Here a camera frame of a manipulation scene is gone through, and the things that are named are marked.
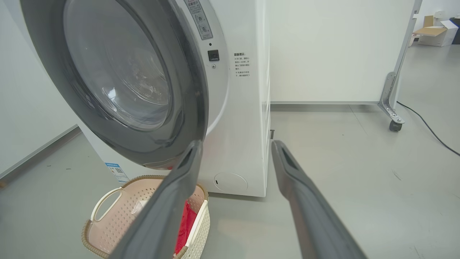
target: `sticker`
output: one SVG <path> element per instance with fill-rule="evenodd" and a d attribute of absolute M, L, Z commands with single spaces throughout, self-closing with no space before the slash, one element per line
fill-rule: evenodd
<path fill-rule="evenodd" d="M 209 27 L 206 15 L 204 14 L 203 8 L 201 7 L 200 0 L 184 0 L 184 2 L 192 14 L 201 39 L 211 39 L 213 37 L 213 33 L 211 32 L 211 27 Z"/>
<path fill-rule="evenodd" d="M 251 60 L 244 52 L 233 53 L 235 59 L 235 76 L 250 77 L 251 76 Z"/>
<path fill-rule="evenodd" d="M 105 165 L 109 168 L 110 171 L 112 171 L 112 174 L 114 174 L 115 178 L 119 182 L 128 182 L 129 179 L 126 176 L 125 172 L 120 168 L 118 164 L 111 164 L 111 163 L 105 163 Z"/>

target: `blue label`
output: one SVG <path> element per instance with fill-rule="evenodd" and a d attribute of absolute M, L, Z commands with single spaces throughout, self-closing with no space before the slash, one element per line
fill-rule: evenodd
<path fill-rule="evenodd" d="M 126 176 L 125 172 L 121 169 L 121 167 L 118 164 L 112 164 L 112 163 L 105 163 L 105 165 L 108 167 L 108 169 L 114 174 L 115 178 L 119 182 L 128 182 L 129 179 Z"/>
<path fill-rule="evenodd" d="M 105 163 L 106 166 L 110 167 L 120 167 L 118 164 Z"/>

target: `washing machine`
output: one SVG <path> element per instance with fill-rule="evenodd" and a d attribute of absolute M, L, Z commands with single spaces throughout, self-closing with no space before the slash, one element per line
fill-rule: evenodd
<path fill-rule="evenodd" d="M 32 42 L 119 182 L 166 175 L 203 140 L 209 192 L 265 196 L 264 0 L 21 0 Z"/>

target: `laundry basket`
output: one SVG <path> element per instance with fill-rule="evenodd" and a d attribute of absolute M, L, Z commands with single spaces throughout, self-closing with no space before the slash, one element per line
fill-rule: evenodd
<path fill-rule="evenodd" d="M 81 239 L 86 248 L 102 258 L 108 258 L 112 250 L 123 237 L 133 220 L 131 214 L 137 201 L 148 200 L 163 181 L 163 176 L 142 176 L 127 182 L 104 195 L 94 207 L 91 219 L 83 228 Z M 101 204 L 111 195 L 119 193 L 116 201 L 96 219 Z M 190 208 L 197 213 L 187 242 L 174 259 L 198 259 L 203 252 L 209 232 L 209 210 L 207 207 L 208 193 L 197 185 L 194 193 L 188 198 Z"/>

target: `red cloth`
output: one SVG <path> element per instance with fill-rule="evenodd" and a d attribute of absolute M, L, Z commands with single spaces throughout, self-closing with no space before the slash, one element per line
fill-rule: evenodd
<path fill-rule="evenodd" d="M 193 223 L 196 219 L 196 213 L 190 208 L 190 204 L 185 202 L 184 212 L 182 213 L 182 220 L 180 221 L 179 235 L 177 237 L 176 249 L 174 252 L 178 254 L 185 246 L 187 238 L 189 238 L 190 231 L 192 230 Z"/>

